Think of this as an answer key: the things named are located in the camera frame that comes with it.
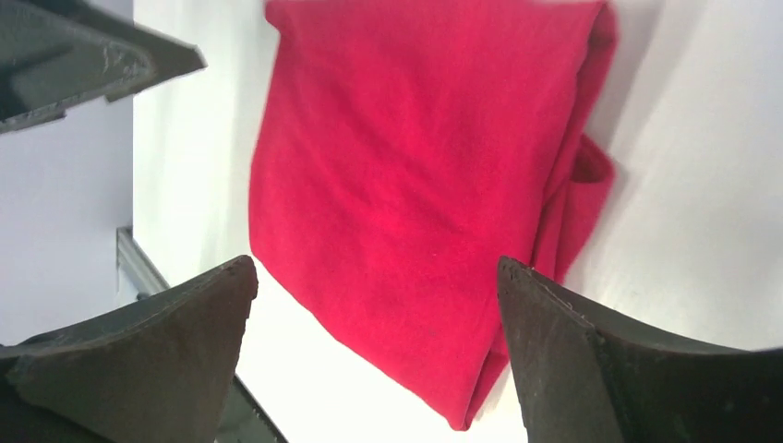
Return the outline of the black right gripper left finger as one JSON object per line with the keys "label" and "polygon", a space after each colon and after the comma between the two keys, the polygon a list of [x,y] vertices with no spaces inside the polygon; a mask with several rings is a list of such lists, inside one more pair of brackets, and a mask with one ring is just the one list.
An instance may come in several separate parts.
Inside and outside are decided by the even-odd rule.
{"label": "black right gripper left finger", "polygon": [[5,442],[211,442],[250,306],[235,257],[149,298],[1,350]]}

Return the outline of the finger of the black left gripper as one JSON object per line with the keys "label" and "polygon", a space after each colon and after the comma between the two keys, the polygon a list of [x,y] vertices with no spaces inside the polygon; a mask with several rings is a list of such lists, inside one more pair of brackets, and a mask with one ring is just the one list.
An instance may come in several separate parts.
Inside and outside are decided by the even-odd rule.
{"label": "finger of the black left gripper", "polygon": [[2,133],[60,119],[126,79],[109,63],[116,50],[37,2],[1,4]]}
{"label": "finger of the black left gripper", "polygon": [[38,1],[36,6],[89,31],[106,48],[118,52],[109,57],[109,63],[123,67],[126,79],[105,94],[108,102],[138,94],[207,66],[197,46],[141,26],[132,19],[121,18],[88,1]]}

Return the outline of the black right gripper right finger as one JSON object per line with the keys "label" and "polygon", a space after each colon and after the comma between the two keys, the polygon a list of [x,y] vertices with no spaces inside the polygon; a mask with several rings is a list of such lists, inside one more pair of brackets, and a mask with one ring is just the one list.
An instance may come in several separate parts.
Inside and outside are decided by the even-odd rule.
{"label": "black right gripper right finger", "polygon": [[645,324],[510,257],[498,299],[531,442],[778,442],[782,352]]}

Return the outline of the red t shirt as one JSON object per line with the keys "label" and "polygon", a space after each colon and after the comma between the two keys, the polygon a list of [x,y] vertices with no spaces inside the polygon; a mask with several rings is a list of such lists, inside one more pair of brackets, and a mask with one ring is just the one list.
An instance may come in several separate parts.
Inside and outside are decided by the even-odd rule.
{"label": "red t shirt", "polygon": [[338,341],[468,429],[509,362],[497,266],[562,281],[612,187],[584,128],[606,1],[269,1],[253,255]]}

